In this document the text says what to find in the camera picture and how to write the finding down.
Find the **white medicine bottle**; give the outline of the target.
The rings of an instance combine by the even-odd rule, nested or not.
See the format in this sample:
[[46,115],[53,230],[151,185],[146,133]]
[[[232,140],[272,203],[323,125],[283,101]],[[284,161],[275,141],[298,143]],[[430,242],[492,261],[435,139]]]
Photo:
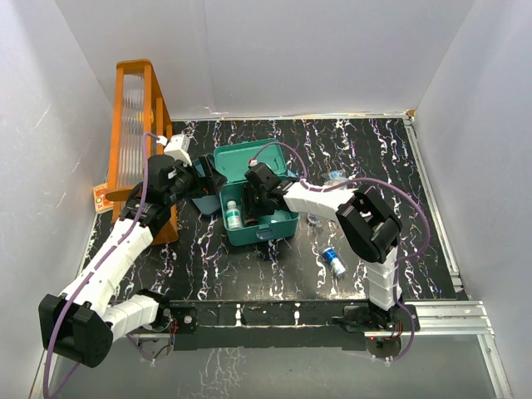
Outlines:
[[242,229],[243,221],[237,203],[234,200],[230,200],[226,206],[225,218],[228,229]]

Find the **brown orange-cap bottle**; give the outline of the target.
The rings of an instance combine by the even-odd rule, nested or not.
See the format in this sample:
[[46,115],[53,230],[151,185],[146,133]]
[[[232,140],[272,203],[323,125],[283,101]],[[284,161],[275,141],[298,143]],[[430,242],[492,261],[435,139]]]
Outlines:
[[251,227],[251,226],[256,226],[258,225],[259,222],[258,222],[258,218],[253,215],[253,214],[247,214],[245,217],[244,217],[244,226],[245,227]]

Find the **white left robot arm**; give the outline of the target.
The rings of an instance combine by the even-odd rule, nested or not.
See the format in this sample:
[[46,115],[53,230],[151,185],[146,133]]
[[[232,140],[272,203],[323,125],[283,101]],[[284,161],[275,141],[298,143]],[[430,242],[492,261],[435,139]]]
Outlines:
[[218,194],[227,179],[205,155],[184,166],[169,155],[145,159],[144,177],[130,192],[119,219],[92,261],[58,295],[38,307],[42,343],[87,367],[102,363],[118,339],[147,325],[167,329],[169,308],[161,295],[141,291],[111,305],[110,300],[136,259],[154,242],[181,200]]

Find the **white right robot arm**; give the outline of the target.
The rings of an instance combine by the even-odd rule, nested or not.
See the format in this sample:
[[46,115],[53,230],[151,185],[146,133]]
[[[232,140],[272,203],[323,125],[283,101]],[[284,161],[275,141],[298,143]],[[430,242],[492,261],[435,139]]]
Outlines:
[[282,178],[263,162],[252,160],[244,174],[252,188],[252,210],[272,214],[276,210],[314,214],[339,224],[352,251],[367,270],[368,322],[390,329],[401,317],[397,300],[397,247],[401,221],[370,185],[356,190],[310,185],[304,179]]

